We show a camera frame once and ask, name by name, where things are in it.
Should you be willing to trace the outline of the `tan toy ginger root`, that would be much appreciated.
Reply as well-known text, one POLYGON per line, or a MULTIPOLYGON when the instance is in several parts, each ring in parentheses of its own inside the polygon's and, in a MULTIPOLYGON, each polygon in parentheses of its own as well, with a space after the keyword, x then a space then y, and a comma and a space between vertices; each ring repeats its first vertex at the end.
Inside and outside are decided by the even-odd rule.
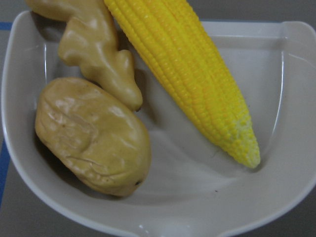
POLYGON ((143 98, 134 78, 130 51, 119 50, 117 30, 102 0, 28 0, 34 13, 66 22, 58 56, 78 66, 85 78, 99 84, 130 110, 140 109, 143 98))

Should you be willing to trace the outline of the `brown toy potato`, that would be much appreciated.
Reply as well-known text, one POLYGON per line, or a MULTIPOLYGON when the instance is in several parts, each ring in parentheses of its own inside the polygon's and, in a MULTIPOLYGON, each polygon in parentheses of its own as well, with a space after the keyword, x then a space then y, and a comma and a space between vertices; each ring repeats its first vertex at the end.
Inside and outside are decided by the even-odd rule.
POLYGON ((41 142, 91 189, 131 195, 151 166, 148 131, 118 99, 80 78, 52 80, 39 96, 41 142))

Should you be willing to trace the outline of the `beige plastic dustpan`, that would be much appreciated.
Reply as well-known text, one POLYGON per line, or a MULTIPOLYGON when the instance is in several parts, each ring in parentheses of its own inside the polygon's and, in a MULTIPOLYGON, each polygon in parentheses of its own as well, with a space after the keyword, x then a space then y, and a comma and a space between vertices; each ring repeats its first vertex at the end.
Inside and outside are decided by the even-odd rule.
POLYGON ((35 135, 41 90, 54 78, 80 75, 57 56, 65 25, 24 11, 8 41, 1 113, 9 154, 27 186, 68 218, 121 237, 230 237, 297 205, 316 183, 314 29, 295 21, 203 26, 246 99, 261 153, 257 168, 206 140, 135 53, 149 175, 125 198, 88 188, 35 135))

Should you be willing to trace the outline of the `yellow toy corn cob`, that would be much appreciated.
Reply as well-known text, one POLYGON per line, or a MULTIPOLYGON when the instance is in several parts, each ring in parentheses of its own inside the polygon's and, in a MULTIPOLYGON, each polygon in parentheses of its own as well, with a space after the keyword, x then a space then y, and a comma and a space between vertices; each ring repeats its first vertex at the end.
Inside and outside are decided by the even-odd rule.
POLYGON ((107 0, 123 32, 196 128, 235 161, 256 168, 260 151, 245 99, 185 0, 107 0))

